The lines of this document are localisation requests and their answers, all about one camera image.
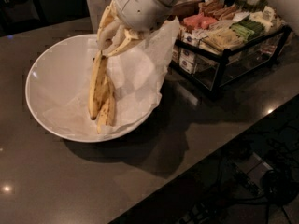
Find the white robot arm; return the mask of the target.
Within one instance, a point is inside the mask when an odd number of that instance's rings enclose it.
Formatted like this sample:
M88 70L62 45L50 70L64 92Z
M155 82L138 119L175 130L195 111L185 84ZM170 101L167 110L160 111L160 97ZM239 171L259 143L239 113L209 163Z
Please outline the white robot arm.
M145 35L160 29L179 0L111 0L97 32L98 48L107 57L122 53ZM266 0L299 32L299 0Z

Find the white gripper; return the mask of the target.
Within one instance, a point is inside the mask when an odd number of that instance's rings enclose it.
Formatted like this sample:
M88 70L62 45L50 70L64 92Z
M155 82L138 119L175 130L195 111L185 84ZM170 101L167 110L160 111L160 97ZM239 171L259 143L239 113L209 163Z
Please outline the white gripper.
M158 30L166 20L171 7L172 0L115 0L115 3L111 2L105 8L99 22L98 48L106 57L124 53L147 38L150 35L149 31ZM120 25L118 16L132 29Z

